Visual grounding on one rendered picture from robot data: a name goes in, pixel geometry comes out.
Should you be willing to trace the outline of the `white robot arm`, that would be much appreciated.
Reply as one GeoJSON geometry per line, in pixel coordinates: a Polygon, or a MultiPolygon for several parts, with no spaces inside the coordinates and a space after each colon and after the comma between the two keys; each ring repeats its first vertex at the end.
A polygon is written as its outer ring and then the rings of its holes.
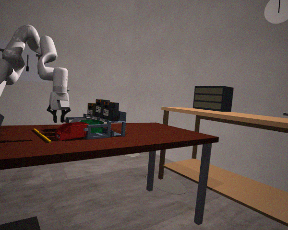
{"type": "Polygon", "coordinates": [[[42,55],[37,63],[38,73],[41,79],[53,81],[53,92],[67,92],[68,71],[65,68],[45,67],[45,63],[57,59],[57,52],[54,48],[54,42],[49,36],[39,35],[36,29],[31,25],[19,27],[0,58],[0,96],[5,85],[12,85],[19,79],[25,63],[22,58],[22,51],[25,44],[28,44],[31,50],[42,55]],[[6,79],[7,78],[7,79],[6,79]]]}

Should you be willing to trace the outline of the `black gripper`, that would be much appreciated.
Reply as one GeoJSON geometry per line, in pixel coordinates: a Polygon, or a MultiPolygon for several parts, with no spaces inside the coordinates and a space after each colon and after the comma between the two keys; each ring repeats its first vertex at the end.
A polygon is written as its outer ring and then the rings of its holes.
{"type": "MultiPolygon", "coordinates": [[[[53,121],[54,123],[57,123],[57,110],[60,110],[59,101],[57,100],[68,100],[69,103],[69,97],[67,92],[51,92],[50,99],[49,99],[49,107],[47,108],[47,111],[53,114],[53,121]],[[51,109],[53,111],[51,111],[51,109]]],[[[60,122],[63,123],[64,116],[70,112],[70,108],[68,110],[61,110],[61,116],[60,116],[60,122]]]]}

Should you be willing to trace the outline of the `red bin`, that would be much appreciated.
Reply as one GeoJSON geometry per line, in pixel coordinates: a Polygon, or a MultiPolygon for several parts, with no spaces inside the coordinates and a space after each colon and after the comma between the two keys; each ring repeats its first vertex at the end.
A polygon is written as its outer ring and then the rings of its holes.
{"type": "Polygon", "coordinates": [[[56,129],[55,136],[59,140],[67,140],[73,138],[86,137],[87,123],[84,122],[74,122],[62,124],[58,129],[56,129]]]}

